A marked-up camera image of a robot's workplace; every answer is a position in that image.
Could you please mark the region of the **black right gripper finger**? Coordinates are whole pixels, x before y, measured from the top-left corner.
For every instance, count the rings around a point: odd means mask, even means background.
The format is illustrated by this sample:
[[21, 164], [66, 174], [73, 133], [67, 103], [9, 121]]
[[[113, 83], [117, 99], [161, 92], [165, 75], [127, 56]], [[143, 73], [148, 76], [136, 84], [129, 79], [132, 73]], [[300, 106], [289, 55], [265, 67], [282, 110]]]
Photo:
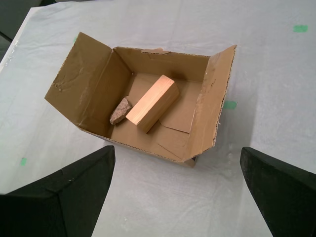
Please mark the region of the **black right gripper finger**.
[[316, 235], [316, 176], [251, 147], [240, 166], [247, 187], [275, 237]]
[[105, 146], [0, 197], [2, 237], [90, 237], [115, 167]]

